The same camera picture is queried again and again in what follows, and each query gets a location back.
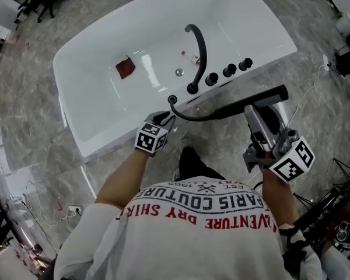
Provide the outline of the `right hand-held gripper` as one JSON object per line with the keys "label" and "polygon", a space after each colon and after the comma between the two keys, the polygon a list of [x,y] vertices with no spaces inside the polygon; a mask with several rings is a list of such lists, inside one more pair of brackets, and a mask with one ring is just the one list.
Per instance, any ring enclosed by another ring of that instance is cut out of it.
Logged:
{"label": "right hand-held gripper", "polygon": [[283,130],[282,118],[273,106],[249,105],[245,107],[244,115],[252,141],[243,154],[248,171],[259,166],[288,183],[311,169],[315,155],[309,144],[296,130]]}

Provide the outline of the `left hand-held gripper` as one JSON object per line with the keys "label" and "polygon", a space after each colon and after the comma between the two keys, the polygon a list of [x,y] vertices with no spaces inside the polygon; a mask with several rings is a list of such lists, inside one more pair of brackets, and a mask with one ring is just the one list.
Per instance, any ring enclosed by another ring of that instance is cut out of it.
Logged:
{"label": "left hand-held gripper", "polygon": [[163,148],[167,144],[170,131],[175,123],[175,115],[162,122],[168,116],[168,111],[149,114],[137,130],[134,147],[149,153],[151,156]]}

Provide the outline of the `black handheld shower head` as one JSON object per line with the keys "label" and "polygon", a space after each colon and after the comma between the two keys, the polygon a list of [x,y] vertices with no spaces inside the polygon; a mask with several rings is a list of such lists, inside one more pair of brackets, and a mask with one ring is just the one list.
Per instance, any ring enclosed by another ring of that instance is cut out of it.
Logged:
{"label": "black handheld shower head", "polygon": [[266,107],[289,99],[289,93],[285,85],[246,97],[242,100],[230,103],[218,108],[212,113],[212,120],[221,120],[244,113],[246,106]]}

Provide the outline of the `person's right forearm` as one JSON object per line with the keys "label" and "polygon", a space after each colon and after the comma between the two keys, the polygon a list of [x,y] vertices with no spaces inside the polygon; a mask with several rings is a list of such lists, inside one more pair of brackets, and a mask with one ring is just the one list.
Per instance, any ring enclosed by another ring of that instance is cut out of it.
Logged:
{"label": "person's right forearm", "polygon": [[262,197],[278,226],[291,225],[299,219],[294,196],[288,183],[268,169],[262,172]]}

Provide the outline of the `person's left forearm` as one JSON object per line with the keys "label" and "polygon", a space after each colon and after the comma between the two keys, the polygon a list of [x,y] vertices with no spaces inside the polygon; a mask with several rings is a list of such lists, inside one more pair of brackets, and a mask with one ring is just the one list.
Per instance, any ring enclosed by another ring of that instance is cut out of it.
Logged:
{"label": "person's left forearm", "polygon": [[112,205],[123,209],[139,193],[149,154],[139,149],[123,161],[100,189],[96,204]]}

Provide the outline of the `white bathtub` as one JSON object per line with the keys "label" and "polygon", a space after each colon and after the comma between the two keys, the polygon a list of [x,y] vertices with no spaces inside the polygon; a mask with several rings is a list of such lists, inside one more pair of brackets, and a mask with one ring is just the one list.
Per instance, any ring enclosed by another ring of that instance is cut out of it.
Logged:
{"label": "white bathtub", "polygon": [[[205,40],[207,66],[189,94],[200,57],[193,32]],[[134,0],[100,18],[61,47],[52,62],[59,98],[80,154],[106,151],[135,136],[150,114],[177,97],[184,111],[297,52],[289,33],[263,0]],[[116,65],[129,56],[136,68],[121,79]],[[251,58],[246,71],[239,63]],[[229,78],[223,70],[235,64]],[[182,69],[183,76],[175,70]],[[205,83],[210,73],[218,82]]]}

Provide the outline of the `black curved faucet spout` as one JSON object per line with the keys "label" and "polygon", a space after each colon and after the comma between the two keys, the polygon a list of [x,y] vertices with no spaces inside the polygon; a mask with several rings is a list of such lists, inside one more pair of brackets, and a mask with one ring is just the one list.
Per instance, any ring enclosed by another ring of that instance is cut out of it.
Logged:
{"label": "black curved faucet spout", "polygon": [[197,44],[198,44],[198,49],[199,49],[199,58],[200,58],[200,65],[198,68],[198,71],[195,75],[194,80],[188,84],[187,86],[187,92],[189,94],[196,94],[199,90],[198,84],[202,78],[202,76],[204,75],[204,72],[207,68],[207,47],[205,44],[205,40],[204,37],[200,31],[200,29],[194,25],[194,24],[188,24],[186,25],[186,27],[184,28],[185,32],[189,33],[189,32],[193,32]]}

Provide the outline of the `person's black trouser leg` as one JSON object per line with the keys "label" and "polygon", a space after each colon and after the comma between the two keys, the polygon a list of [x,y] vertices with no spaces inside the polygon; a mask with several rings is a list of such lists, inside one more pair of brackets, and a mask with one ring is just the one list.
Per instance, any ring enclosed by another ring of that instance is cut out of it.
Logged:
{"label": "person's black trouser leg", "polygon": [[222,175],[208,167],[191,146],[185,147],[181,151],[178,170],[177,181],[200,176],[225,180]]}

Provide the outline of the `dark red cloth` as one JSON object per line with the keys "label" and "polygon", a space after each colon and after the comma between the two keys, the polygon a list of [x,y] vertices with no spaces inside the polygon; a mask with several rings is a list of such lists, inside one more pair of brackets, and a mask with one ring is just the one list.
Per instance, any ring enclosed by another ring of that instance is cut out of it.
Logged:
{"label": "dark red cloth", "polygon": [[127,56],[127,58],[119,62],[115,68],[118,71],[120,78],[125,79],[135,71],[136,66],[133,63],[132,59]]}

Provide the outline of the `black tripod stand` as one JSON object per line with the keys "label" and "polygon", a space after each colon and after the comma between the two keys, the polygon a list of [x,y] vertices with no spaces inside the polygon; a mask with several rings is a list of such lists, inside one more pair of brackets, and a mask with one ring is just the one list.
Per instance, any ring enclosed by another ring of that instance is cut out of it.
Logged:
{"label": "black tripod stand", "polygon": [[326,225],[338,214],[338,211],[350,201],[350,166],[334,158],[346,181],[334,183],[331,190],[318,202],[312,202],[302,196],[293,196],[307,209],[295,222],[295,226],[304,234],[314,235],[321,226]]}

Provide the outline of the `person's white printed shirt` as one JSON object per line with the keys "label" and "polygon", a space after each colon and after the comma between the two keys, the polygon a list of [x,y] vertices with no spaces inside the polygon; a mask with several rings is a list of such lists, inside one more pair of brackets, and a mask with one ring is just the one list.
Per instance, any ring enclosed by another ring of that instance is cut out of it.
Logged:
{"label": "person's white printed shirt", "polygon": [[236,181],[194,177],[140,191],[123,209],[88,206],[63,244],[54,280],[321,280],[304,236],[278,226]]}

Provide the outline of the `white round trash can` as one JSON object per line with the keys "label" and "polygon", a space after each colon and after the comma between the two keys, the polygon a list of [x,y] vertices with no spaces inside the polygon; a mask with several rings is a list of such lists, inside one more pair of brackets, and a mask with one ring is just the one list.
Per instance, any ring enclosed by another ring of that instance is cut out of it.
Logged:
{"label": "white round trash can", "polygon": [[350,13],[344,13],[341,18],[339,18],[336,22],[337,30],[347,36],[350,34]]}

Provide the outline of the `black helmet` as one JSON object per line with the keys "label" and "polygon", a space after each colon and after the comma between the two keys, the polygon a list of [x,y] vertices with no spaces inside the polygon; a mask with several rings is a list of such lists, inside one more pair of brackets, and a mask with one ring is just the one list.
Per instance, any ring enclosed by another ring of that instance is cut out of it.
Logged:
{"label": "black helmet", "polygon": [[342,221],[337,227],[335,242],[343,248],[350,249],[350,221]]}

